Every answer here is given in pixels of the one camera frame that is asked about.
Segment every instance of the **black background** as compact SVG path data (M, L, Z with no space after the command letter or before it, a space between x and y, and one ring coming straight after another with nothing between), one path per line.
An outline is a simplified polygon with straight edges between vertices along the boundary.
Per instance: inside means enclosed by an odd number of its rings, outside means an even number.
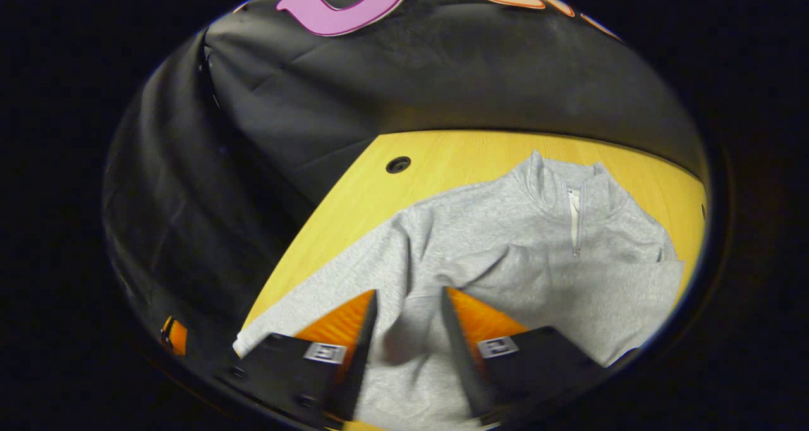
M136 87L243 1L0 0L11 75L6 302L20 311L8 320L20 338L6 343L2 420L14 428L235 426L128 342L139 329L104 255L99 204L107 144ZM599 427L804 428L803 0L566 1L635 47L720 136L746 256L731 270L748 275L712 304L726 341L707 355L688 342L695 360L659 372L642 402L610 405L622 412Z

